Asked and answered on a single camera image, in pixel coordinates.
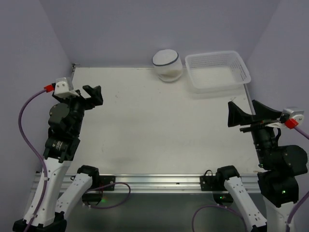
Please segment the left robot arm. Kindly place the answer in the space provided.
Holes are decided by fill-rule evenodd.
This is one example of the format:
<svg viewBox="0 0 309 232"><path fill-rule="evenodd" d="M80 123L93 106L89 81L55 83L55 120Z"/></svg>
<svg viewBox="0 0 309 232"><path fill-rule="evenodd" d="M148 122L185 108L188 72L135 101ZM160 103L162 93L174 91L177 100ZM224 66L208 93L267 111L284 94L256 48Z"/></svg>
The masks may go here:
<svg viewBox="0 0 309 232"><path fill-rule="evenodd" d="M64 232L73 207L86 190L97 186L98 168L83 165L78 169L77 182L71 184L59 197L63 179L70 167L78 145L84 113L103 105L101 86L83 86L89 95L84 98L79 90L68 97L56 93L56 83L50 84L31 96L22 106L18 116L20 133L42 164L42 174L33 200L22 219L16 221L14 232ZM51 107L48 120L48 138L41 155L26 137L22 128L22 115L27 105L41 94L51 92L58 101Z"/></svg>

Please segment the white mesh laundry bag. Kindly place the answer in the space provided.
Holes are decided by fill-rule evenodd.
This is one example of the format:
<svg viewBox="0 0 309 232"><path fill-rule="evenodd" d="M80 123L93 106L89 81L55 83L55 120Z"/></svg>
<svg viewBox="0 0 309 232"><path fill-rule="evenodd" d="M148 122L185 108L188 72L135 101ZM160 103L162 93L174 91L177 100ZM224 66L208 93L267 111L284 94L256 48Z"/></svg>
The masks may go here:
<svg viewBox="0 0 309 232"><path fill-rule="evenodd" d="M177 81L183 73L183 65L179 53L172 49L158 51L152 57L154 71L163 82Z"/></svg>

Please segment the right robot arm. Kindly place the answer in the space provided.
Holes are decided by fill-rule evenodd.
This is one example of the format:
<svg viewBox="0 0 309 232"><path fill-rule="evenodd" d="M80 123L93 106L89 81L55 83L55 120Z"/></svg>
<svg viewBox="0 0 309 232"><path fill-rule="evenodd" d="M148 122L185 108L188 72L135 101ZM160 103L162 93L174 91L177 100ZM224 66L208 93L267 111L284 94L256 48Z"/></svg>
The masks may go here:
<svg viewBox="0 0 309 232"><path fill-rule="evenodd" d="M259 101L252 101L255 113L242 111L233 101L228 102L229 127L240 126L243 133L251 133L259 167L258 186L267 209L262 216L245 189L240 174L232 165L218 168L216 180L232 196L248 232L294 232L293 216L304 202L299 199L296 176L306 174L308 156L297 145L279 146L283 128L299 131L304 111L288 107L274 110Z"/></svg>

